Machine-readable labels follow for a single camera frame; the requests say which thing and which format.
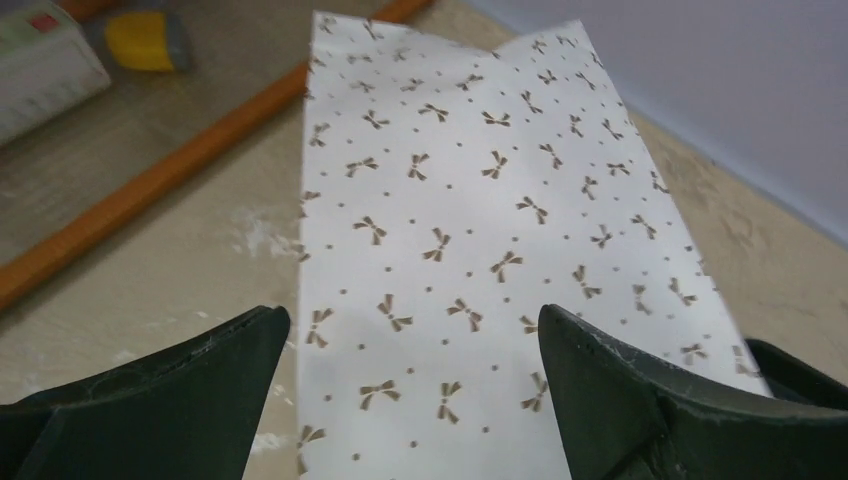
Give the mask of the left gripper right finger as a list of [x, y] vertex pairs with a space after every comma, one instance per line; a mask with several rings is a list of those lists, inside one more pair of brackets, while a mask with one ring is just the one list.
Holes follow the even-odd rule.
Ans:
[[843, 479], [847, 410], [696, 375], [560, 306], [538, 341], [575, 479]]

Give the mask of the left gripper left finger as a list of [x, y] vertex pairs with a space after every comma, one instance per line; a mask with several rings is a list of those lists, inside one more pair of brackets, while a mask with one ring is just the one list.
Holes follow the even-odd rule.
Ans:
[[5, 479], [239, 479], [286, 344], [282, 307], [1, 408]]

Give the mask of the white patterned paper bag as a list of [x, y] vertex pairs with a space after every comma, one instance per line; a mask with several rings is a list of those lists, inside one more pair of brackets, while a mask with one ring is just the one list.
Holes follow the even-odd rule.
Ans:
[[302, 478], [567, 478], [546, 304], [767, 393], [581, 23], [490, 52], [318, 12], [311, 55]]

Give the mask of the black plastic tray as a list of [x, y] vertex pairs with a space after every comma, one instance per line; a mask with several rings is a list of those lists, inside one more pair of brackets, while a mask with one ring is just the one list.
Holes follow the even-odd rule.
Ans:
[[847, 386], [763, 340], [745, 343], [775, 398], [847, 410]]

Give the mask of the orange wooden shelf rack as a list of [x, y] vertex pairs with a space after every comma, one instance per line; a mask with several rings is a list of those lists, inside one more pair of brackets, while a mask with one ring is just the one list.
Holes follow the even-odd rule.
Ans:
[[[316, 10], [404, 24], [424, 1], [24, 1], [53, 37], [76, 21], [111, 84], [1, 149], [1, 308], [8, 311], [206, 169], [305, 90]], [[110, 31], [178, 24], [186, 69], [118, 64]]]

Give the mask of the green white deli box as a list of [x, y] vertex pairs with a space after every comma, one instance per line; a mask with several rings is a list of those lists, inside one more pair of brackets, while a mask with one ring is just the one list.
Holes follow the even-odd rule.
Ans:
[[52, 1], [1, 17], [1, 143], [77, 106], [112, 84], [82, 27]]

